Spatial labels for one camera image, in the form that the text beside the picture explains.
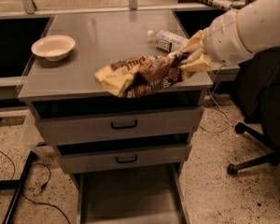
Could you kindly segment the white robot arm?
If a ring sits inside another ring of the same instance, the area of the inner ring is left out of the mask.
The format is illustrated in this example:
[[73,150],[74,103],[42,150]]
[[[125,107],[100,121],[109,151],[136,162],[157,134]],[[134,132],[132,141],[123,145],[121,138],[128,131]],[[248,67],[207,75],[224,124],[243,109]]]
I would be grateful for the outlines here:
[[256,0],[240,9],[229,0],[199,0],[224,14],[198,31],[180,51],[187,72],[209,71],[251,60],[255,54],[280,47],[280,0]]

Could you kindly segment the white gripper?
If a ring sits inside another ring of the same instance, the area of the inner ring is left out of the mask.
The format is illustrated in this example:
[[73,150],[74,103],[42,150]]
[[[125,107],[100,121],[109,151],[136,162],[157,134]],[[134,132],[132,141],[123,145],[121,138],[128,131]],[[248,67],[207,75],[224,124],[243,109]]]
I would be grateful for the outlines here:
[[238,11],[233,9],[216,17],[203,30],[195,33],[179,51],[193,53],[198,49],[205,49],[197,57],[190,55],[178,67],[184,71],[204,72],[213,71],[221,64],[233,66],[248,61],[254,57],[242,42],[237,24]]

